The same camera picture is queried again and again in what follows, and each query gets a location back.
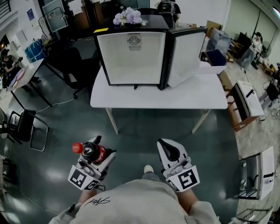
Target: table top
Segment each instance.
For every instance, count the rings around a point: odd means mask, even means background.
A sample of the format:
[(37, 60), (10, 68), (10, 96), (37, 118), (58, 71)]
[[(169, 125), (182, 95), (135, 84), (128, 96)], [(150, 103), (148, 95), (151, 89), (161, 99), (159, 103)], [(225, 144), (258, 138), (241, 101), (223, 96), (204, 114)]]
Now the table top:
[(273, 189), (274, 178), (273, 177), (269, 177), (265, 179), (263, 178), (264, 175), (271, 174), (275, 171), (273, 147), (270, 147), (269, 149), (261, 153), (261, 165), (262, 165), (262, 169), (261, 169), (262, 179), (261, 179), (261, 189), (260, 189), (260, 196), (259, 196), (260, 201), (264, 199)]
[(38, 68), (41, 66), (43, 61), (44, 61), (44, 59), (40, 59), (40, 60), (35, 61), (35, 62), (31, 63), (30, 65), (24, 67), (23, 68), (24, 75), (20, 80), (18, 80), (18, 84), (17, 84), (16, 88), (8, 87), (7, 91), (16, 90), (16, 89), (28, 84), (28, 82), (35, 75), (35, 73), (37, 72)]
[[(201, 62), (201, 67), (210, 67)], [(155, 86), (109, 86), (103, 67), (96, 77), (91, 106), (95, 108), (226, 109), (228, 103), (216, 74), (197, 74), (160, 91)]]
[(259, 102), (259, 99), (256, 95), (256, 93), (252, 93), (248, 98), (246, 98), (246, 95), (254, 89), (254, 87), (249, 82), (243, 82), (243, 81), (237, 81), (236, 83), (241, 90), (242, 95), (244, 96), (244, 100), (246, 102), (246, 105), (248, 106), (250, 115), (252, 117), (254, 116), (262, 116), (263, 115), (263, 109)]

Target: plastic-wrapped box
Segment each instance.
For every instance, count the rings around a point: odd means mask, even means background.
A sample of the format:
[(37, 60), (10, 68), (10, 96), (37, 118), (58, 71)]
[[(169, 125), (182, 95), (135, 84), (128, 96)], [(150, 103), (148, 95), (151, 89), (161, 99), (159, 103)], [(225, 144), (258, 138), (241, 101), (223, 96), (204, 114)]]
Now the plastic-wrapped box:
[(230, 44), (231, 38), (225, 31), (213, 28), (207, 45), (207, 51), (218, 49), (223, 56), (226, 56)]

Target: white shoe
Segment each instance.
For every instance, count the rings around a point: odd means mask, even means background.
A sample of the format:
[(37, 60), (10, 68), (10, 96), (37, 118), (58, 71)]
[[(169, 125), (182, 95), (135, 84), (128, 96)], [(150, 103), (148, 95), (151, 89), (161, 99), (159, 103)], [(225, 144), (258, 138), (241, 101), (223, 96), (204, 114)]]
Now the white shoe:
[(144, 168), (144, 173), (148, 173), (148, 172), (154, 172), (154, 169), (152, 168), (151, 165), (146, 165)]

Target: white cable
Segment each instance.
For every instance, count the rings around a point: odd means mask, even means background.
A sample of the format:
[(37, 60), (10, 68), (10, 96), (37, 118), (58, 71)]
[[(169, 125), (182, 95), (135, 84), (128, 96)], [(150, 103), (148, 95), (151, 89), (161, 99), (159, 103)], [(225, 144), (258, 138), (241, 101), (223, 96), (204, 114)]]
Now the white cable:
[(52, 210), (46, 210), (46, 209), (43, 209), (41, 206), (39, 206), (35, 201), (33, 201), (32, 199), (28, 198), (23, 192), (22, 190), (20, 190), (18, 187), (15, 186), (16, 189), (18, 189), (23, 195), (24, 197), (26, 197), (28, 200), (30, 200), (31, 202), (33, 202), (35, 205), (37, 205), (40, 209), (42, 209), (43, 211), (46, 211), (46, 212), (53, 212), (57, 215), (59, 215), (59, 213), (55, 212), (55, 211), (52, 211)]
[[(63, 104), (63, 103), (68, 103), (68, 102), (70, 102), (70, 101), (72, 101), (72, 100), (74, 100), (74, 98), (73, 98), (73, 99), (71, 99), (71, 100), (68, 100), (68, 101), (66, 101), (66, 102), (62, 102), (62, 103), (55, 103), (55, 104), (53, 104), (52, 106), (54, 106), (54, 105), (59, 105), (59, 104)], [(48, 106), (48, 107), (46, 107), (46, 108), (45, 108), (45, 109), (43, 109), (43, 110), (39, 110), (39, 111), (37, 111), (36, 113), (42, 112), (42, 111), (46, 110), (46, 109), (47, 109), (47, 108), (49, 108), (49, 107), (51, 107), (51, 106)]]

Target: red label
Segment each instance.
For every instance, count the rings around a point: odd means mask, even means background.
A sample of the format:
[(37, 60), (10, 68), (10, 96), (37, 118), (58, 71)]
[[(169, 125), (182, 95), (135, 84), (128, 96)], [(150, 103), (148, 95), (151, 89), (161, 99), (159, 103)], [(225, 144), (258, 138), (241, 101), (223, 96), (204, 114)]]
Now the red label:
[(97, 162), (97, 163), (101, 162), (106, 157), (106, 150), (105, 150), (105, 148), (103, 146), (101, 146), (101, 145), (98, 145), (98, 149), (99, 149), (99, 158), (97, 160), (95, 160), (95, 162)]

